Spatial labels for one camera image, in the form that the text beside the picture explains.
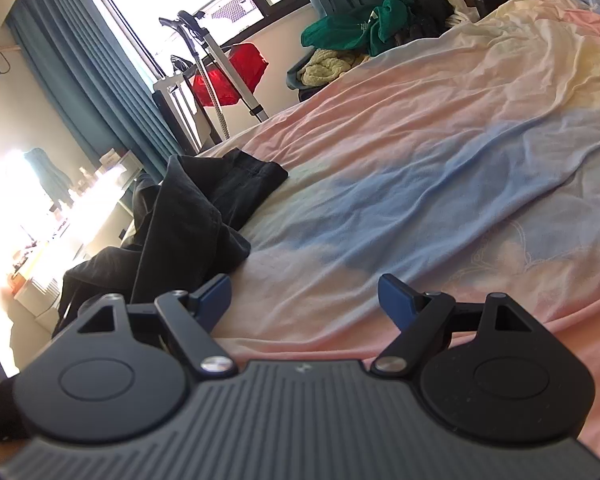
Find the green towel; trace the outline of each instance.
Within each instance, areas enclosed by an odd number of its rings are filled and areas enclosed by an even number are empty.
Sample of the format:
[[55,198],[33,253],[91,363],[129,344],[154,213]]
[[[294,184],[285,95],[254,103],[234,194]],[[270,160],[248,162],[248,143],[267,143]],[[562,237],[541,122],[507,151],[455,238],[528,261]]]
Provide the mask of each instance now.
[[409,0],[385,0],[381,6],[363,6],[348,14],[327,16],[309,25],[302,46],[329,50],[364,48],[372,56],[395,46],[394,35],[413,21]]

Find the window frame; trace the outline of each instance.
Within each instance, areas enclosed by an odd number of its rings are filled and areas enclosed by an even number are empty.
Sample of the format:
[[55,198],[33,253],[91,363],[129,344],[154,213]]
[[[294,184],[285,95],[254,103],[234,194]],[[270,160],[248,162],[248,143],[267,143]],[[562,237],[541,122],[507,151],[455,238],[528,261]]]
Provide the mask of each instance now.
[[[155,60],[151,52],[144,46],[140,37],[135,33],[131,24],[125,19],[122,12],[118,9],[118,6],[113,0],[101,0],[106,9],[112,15],[115,22],[118,24],[123,34],[129,40],[133,48],[138,52],[141,59],[148,66],[149,70],[154,74],[157,79],[162,79],[167,76],[163,68]],[[295,10],[304,7],[309,3],[309,0],[280,0],[275,4],[271,5],[267,0],[252,0],[256,5],[262,19],[258,20],[253,25],[245,28],[242,32],[236,36],[225,41],[221,46],[227,46],[235,43],[240,43],[250,38],[257,32],[260,32],[263,28],[268,27],[277,20],[284,18],[286,15],[294,12]]]

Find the bedsheet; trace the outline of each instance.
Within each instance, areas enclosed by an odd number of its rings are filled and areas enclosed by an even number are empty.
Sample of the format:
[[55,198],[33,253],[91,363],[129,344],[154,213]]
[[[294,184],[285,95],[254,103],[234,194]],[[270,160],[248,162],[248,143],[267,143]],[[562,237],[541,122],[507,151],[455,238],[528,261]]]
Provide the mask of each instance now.
[[289,171],[241,231],[223,347],[371,360],[397,335],[384,272],[459,301],[504,291],[592,371],[580,437],[600,456],[600,15],[580,5],[513,0],[209,153]]

